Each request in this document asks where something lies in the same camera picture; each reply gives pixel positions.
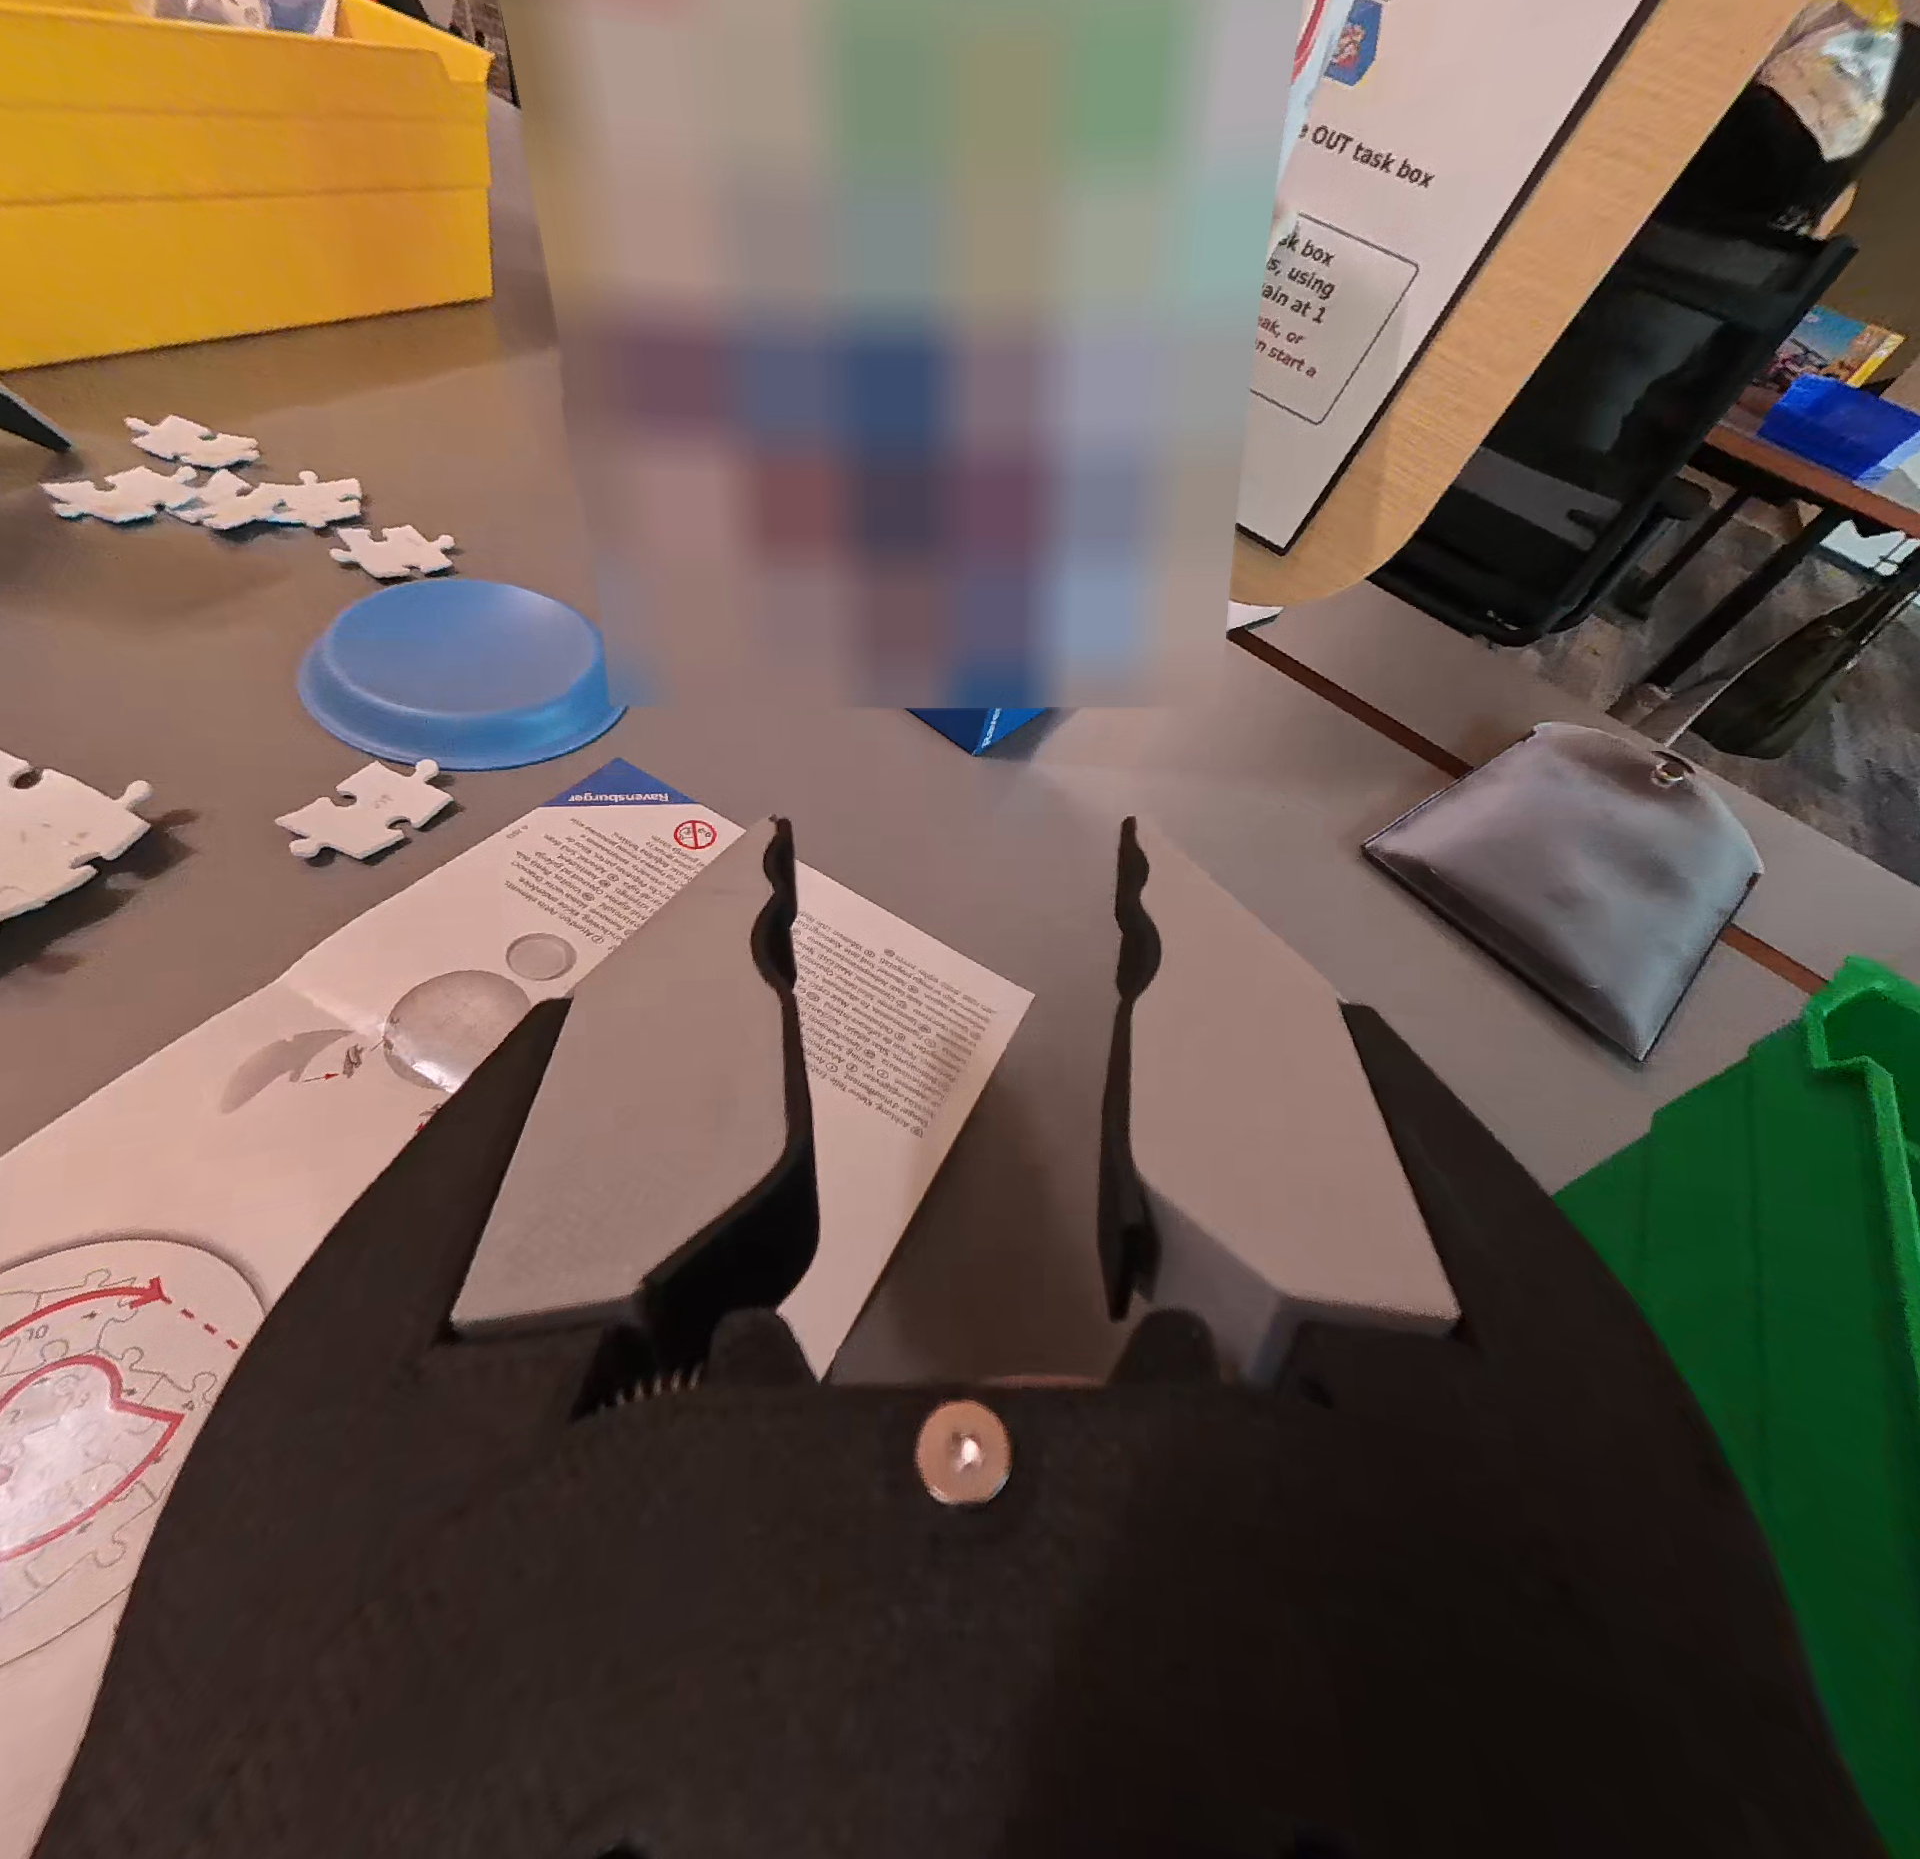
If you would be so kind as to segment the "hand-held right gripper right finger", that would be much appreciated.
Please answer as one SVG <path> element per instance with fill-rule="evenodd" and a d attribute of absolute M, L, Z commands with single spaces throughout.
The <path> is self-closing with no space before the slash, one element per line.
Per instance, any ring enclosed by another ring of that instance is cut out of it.
<path fill-rule="evenodd" d="M 1307 1326 L 1451 1335 L 1459 1301 L 1332 982 L 1141 816 L 1118 825 L 1114 916 L 1107 1316 L 1188 1312 L 1252 1384 Z"/>

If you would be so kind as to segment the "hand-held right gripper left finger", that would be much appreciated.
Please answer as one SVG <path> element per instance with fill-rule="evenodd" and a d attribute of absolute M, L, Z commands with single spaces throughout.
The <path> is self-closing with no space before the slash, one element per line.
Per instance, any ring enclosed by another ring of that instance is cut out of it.
<path fill-rule="evenodd" d="M 748 827 L 572 990 L 449 1326 L 710 1335 L 821 1241 L 795 857 Z"/>

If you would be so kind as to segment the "blue round puzzle stand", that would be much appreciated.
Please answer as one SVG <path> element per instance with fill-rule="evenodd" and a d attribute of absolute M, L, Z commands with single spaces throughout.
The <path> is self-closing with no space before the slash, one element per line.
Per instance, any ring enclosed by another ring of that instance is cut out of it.
<path fill-rule="evenodd" d="M 460 575 L 350 604 L 300 658 L 298 696 L 323 731 L 373 759 L 456 773 L 559 759 L 625 712 L 582 612 Z"/>

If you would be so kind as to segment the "assembled pale blue puzzle section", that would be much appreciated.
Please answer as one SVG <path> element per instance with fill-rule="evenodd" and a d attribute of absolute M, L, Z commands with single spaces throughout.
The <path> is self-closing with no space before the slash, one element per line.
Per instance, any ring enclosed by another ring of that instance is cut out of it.
<path fill-rule="evenodd" d="M 1 754 L 1 921 L 37 913 L 116 862 L 151 824 L 153 784 L 107 794 L 52 769 Z"/>

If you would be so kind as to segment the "dark grey leather pouch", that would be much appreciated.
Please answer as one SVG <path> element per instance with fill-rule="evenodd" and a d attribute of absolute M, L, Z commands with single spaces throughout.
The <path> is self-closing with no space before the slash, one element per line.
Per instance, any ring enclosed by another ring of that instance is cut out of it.
<path fill-rule="evenodd" d="M 1670 739 L 1543 719 L 1362 857 L 1609 1051 L 1644 1062 L 1762 877 Z"/>

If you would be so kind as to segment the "folded paper instruction sheet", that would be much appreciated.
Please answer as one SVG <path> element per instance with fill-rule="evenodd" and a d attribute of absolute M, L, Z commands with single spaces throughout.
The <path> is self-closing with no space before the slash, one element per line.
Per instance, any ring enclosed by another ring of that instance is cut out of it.
<path fill-rule="evenodd" d="M 523 1012 L 740 825 L 621 759 L 312 948 L 3 1155 L 3 1855 L 82 1741 L 198 1420 L 324 1230 Z M 827 1375 L 1030 993 L 800 865 Z"/>

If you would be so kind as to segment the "green plastic bin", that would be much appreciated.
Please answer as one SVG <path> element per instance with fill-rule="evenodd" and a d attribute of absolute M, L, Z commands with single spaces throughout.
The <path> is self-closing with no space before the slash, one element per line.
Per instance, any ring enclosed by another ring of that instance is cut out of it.
<path fill-rule="evenodd" d="M 1556 1204 L 1631 1292 L 1777 1564 L 1835 1744 L 1917 1852 L 1917 990 L 1848 958 Z"/>

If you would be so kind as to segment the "black floor bag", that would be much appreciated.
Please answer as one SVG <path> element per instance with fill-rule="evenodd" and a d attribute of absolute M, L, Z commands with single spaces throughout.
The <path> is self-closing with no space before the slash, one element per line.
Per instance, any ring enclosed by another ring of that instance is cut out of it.
<path fill-rule="evenodd" d="M 1803 624 L 1720 682 L 1688 734 L 1732 757 L 1787 757 L 1915 595 L 1917 555 L 1908 553 L 1897 572 L 1878 575 L 1858 597 Z"/>

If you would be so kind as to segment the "black office chair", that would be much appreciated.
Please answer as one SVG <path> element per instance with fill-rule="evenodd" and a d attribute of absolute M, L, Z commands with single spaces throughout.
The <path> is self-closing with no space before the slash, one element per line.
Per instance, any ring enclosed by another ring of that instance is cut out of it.
<path fill-rule="evenodd" d="M 1588 617 L 1853 254 L 1808 233 L 1846 172 L 1749 83 L 1373 586 L 1497 647 Z"/>

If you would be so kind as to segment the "brown side table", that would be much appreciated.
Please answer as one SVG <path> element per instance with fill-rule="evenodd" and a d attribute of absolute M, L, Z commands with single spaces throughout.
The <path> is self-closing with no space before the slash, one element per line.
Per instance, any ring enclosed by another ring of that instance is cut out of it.
<path fill-rule="evenodd" d="M 1755 570 L 1740 578 L 1694 624 L 1682 631 L 1668 654 L 1652 661 L 1646 672 L 1614 705 L 1647 712 L 1665 702 L 1678 685 L 1732 631 L 1735 631 L 1840 524 L 1861 536 L 1895 532 L 1917 541 L 1915 483 L 1902 469 L 1867 480 L 1846 478 L 1805 456 L 1791 453 L 1758 436 L 1754 428 L 1719 420 L 1706 442 L 1690 456 L 1688 474 L 1719 480 L 1724 491 L 1673 544 L 1670 557 L 1646 574 L 1628 595 L 1628 604 L 1646 617 L 1659 595 L 1678 578 L 1680 570 L 1701 553 L 1709 541 L 1749 501 L 1805 502 L 1811 516 L 1803 521 Z"/>

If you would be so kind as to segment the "blue plastic bin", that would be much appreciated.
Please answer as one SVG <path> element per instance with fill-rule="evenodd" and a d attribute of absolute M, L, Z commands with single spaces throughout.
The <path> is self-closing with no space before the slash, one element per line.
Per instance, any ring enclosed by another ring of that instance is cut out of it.
<path fill-rule="evenodd" d="M 1860 386 L 1805 374 L 1765 409 L 1755 438 L 1856 484 L 1875 484 L 1917 452 L 1917 412 Z"/>

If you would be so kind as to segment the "colourful cardboard box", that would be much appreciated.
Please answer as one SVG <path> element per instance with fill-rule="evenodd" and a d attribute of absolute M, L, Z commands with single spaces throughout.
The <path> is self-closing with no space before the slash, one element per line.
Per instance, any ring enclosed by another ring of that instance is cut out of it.
<path fill-rule="evenodd" d="M 1787 390 L 1803 377 L 1868 386 L 1904 345 L 1904 335 L 1824 305 L 1807 311 L 1783 338 L 1765 384 Z"/>

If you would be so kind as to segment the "yellow plastic bin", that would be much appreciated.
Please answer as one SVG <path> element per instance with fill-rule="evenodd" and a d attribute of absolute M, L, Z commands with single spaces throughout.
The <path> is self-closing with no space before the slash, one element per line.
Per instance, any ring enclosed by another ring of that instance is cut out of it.
<path fill-rule="evenodd" d="M 3 369 L 490 295 L 490 57 L 370 0 L 340 26 L 3 0 Z"/>

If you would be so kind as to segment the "white printed sign board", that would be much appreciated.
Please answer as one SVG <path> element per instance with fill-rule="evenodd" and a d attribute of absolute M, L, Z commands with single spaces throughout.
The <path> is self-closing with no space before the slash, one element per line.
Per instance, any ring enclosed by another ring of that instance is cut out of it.
<path fill-rule="evenodd" d="M 1278 192 L 1241 532 L 1304 532 L 1657 3 L 1352 3 Z"/>

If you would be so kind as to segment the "crumpled shiny plastic bag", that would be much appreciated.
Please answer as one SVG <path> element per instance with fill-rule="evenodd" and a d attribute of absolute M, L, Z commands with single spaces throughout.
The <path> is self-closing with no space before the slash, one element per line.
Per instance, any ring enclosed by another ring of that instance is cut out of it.
<path fill-rule="evenodd" d="M 1900 48 L 1900 0 L 1808 0 L 1754 83 L 1787 106 L 1824 165 L 1837 165 L 1881 124 Z"/>

